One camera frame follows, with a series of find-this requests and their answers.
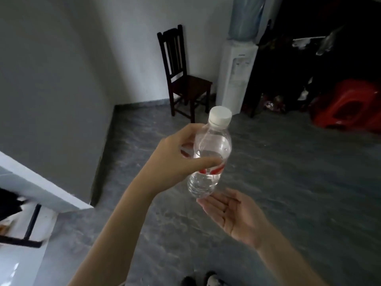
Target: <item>chair backrest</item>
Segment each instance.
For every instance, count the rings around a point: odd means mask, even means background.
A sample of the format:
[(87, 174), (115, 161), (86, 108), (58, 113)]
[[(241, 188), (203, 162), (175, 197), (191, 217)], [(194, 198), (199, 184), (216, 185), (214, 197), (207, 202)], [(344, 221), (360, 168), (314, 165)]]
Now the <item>chair backrest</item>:
[(157, 38), (159, 39), (160, 49), (162, 51), (167, 82), (168, 85), (170, 85), (172, 77), (181, 72), (183, 72), (183, 76), (187, 75), (183, 27), (182, 25), (178, 25), (177, 28), (169, 29), (163, 34), (159, 32)]

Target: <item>forearm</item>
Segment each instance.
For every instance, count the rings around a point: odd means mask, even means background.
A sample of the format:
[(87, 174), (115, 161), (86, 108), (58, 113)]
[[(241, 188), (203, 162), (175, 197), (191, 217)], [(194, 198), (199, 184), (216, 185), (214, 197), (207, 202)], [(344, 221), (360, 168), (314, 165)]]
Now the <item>forearm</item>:
[(126, 279), (154, 197), (148, 187), (136, 178), (127, 188), (69, 286), (118, 286)]
[(258, 253), (268, 269), (286, 286), (326, 286), (290, 242), (273, 226)]

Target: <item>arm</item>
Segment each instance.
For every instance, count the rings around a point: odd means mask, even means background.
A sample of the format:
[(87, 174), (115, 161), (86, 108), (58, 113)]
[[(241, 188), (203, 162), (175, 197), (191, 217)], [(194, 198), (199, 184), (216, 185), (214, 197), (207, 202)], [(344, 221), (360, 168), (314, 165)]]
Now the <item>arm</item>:
[(150, 159), (124, 192), (111, 217), (69, 286), (118, 286), (126, 280), (145, 215), (153, 198), (189, 174), (221, 163), (216, 157), (184, 158), (203, 124), (189, 124), (160, 141)]
[(227, 234), (255, 248), (283, 285), (327, 285), (249, 196), (227, 189), (227, 195), (215, 192), (197, 202)]

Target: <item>tiled floor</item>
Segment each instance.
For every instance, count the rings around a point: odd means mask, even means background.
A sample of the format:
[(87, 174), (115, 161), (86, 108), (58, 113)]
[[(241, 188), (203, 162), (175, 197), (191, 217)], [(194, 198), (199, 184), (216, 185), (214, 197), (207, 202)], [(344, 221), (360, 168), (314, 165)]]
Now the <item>tiled floor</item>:
[[(115, 112), (101, 200), (58, 216), (35, 286), (68, 283), (156, 144), (187, 123), (167, 105)], [(379, 285), (380, 137), (318, 129), (298, 112), (235, 115), (230, 132), (233, 151), (219, 186), (255, 198), (331, 285)], [(178, 285), (211, 269), (233, 286), (276, 284), (256, 253), (214, 225), (181, 183), (151, 205), (128, 285)]]

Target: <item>shoe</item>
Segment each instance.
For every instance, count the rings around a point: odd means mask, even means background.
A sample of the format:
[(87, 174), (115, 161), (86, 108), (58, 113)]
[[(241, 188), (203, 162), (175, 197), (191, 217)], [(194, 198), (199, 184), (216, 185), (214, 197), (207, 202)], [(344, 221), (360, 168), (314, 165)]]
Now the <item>shoe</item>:
[(196, 285), (196, 280), (193, 277), (186, 276), (184, 279), (181, 281), (180, 286), (197, 286)]
[(209, 271), (205, 274), (204, 286), (229, 286), (225, 281), (217, 277), (216, 272)]

